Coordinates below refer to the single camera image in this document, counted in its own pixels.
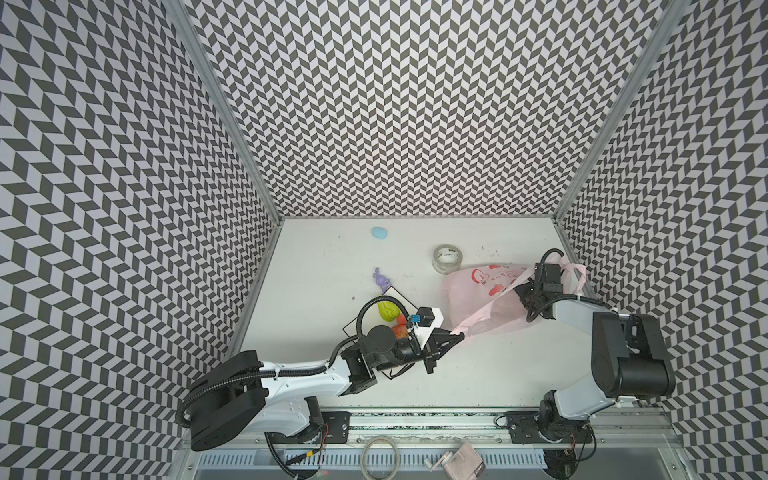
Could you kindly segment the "fake red yellow mango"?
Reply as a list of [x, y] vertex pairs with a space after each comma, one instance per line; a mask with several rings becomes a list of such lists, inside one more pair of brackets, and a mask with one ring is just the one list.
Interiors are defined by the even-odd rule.
[[408, 328], [405, 325], [398, 325], [392, 328], [396, 339], [407, 338], [409, 335]]

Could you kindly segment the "pink plastic bag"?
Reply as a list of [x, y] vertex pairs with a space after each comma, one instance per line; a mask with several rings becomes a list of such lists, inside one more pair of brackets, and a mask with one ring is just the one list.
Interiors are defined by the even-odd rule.
[[[551, 263], [561, 268], [564, 292], [577, 296], [575, 301], [554, 305], [555, 320], [591, 334], [593, 308], [582, 295], [586, 267], [566, 257]], [[533, 278], [533, 266], [517, 264], [471, 267], [447, 275], [443, 280], [447, 295], [444, 328], [469, 340], [531, 327], [526, 321], [527, 309], [514, 289]]]

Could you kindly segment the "green fake pear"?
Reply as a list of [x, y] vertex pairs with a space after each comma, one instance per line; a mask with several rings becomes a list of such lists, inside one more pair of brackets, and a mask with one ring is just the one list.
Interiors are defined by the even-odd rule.
[[381, 301], [377, 303], [379, 316], [385, 322], [395, 322], [401, 315], [400, 309], [391, 301]]

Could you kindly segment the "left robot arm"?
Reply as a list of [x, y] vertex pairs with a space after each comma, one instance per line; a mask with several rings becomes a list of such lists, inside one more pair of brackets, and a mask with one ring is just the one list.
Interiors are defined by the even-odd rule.
[[[383, 302], [404, 315], [404, 337], [386, 325], [364, 328], [368, 310]], [[247, 427], [266, 436], [311, 440], [326, 428], [319, 398], [360, 394], [376, 385], [378, 373], [401, 374], [418, 363], [433, 373], [465, 338], [444, 329], [443, 320], [438, 308], [409, 313], [397, 298], [380, 295], [362, 306], [354, 335], [340, 341], [328, 359], [274, 363], [260, 360], [254, 350], [242, 351], [189, 386], [175, 421], [189, 430], [194, 451], [219, 447]]]

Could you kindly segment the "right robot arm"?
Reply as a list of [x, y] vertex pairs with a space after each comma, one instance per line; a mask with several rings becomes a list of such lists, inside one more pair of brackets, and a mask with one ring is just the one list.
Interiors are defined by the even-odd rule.
[[590, 372], [569, 387], [551, 390], [534, 416], [542, 441], [575, 440], [589, 428], [592, 415], [623, 397], [653, 399], [670, 396], [676, 387], [671, 355], [660, 321], [651, 315], [620, 313], [605, 302], [567, 293], [564, 268], [550, 263], [557, 248], [547, 250], [533, 267], [532, 278], [514, 288], [525, 320], [557, 321], [591, 338]]

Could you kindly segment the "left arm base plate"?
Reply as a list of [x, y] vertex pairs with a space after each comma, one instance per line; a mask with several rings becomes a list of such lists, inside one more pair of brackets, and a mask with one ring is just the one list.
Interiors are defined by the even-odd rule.
[[311, 414], [309, 425], [297, 436], [300, 443], [346, 444], [351, 413], [343, 410]]

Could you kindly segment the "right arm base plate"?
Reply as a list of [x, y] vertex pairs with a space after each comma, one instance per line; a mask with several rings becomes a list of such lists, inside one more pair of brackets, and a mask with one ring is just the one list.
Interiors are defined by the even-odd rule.
[[591, 424], [584, 420], [562, 419], [558, 416], [546, 423], [531, 410], [507, 411], [498, 425], [506, 429], [513, 444], [544, 444], [571, 446], [593, 443]]

